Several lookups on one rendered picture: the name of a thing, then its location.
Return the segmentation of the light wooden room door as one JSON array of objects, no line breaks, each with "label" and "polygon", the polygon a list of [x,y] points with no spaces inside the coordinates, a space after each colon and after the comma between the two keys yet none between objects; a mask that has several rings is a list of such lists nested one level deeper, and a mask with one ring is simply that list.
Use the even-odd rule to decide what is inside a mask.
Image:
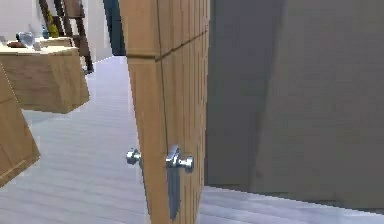
[{"label": "light wooden room door", "polygon": [[[211,0],[119,0],[151,224],[197,224],[206,152]],[[172,145],[194,170],[167,168]]]}]

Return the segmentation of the silver round door knob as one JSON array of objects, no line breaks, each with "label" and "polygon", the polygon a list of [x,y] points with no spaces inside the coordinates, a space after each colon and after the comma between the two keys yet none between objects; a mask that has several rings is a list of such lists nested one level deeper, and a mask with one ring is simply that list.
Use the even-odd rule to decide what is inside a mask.
[{"label": "silver round door knob", "polygon": [[183,158],[177,145],[171,146],[165,162],[167,168],[183,168],[186,173],[192,173],[194,170],[194,157],[187,156]]},{"label": "silver round door knob", "polygon": [[130,165],[135,165],[141,160],[141,153],[138,149],[131,149],[126,154],[126,161]]}]

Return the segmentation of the dark brown ladder shelf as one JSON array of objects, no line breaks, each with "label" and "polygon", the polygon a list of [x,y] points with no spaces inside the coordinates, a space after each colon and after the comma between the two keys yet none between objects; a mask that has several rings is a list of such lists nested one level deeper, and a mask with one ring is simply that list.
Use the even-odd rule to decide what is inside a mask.
[{"label": "dark brown ladder shelf", "polygon": [[[39,9],[41,10],[44,25],[47,28],[47,10],[50,10],[48,0],[36,1]],[[52,1],[55,14],[51,11],[50,12],[53,16],[54,23],[58,28],[59,37],[68,37],[71,39],[72,44],[78,49],[79,55],[84,59],[84,73],[92,73],[94,71],[94,67],[84,26],[85,12],[82,0]]]}]

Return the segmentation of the yellow green plant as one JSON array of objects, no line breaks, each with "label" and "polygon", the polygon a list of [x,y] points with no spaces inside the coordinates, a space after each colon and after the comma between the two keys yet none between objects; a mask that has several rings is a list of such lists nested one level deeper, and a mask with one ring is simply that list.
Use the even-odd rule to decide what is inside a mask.
[{"label": "yellow green plant", "polygon": [[47,29],[49,31],[50,36],[52,38],[58,38],[59,37],[59,31],[58,31],[56,24],[54,23],[53,16],[52,16],[50,10],[47,10],[47,18],[48,18]]}]

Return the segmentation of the clear glass bowl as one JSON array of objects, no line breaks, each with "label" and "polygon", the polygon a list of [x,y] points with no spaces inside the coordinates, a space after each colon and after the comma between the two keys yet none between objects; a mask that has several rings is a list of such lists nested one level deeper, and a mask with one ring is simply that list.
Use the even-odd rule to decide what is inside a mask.
[{"label": "clear glass bowl", "polygon": [[17,34],[18,40],[26,47],[32,48],[35,44],[35,37],[31,32],[19,32]]}]

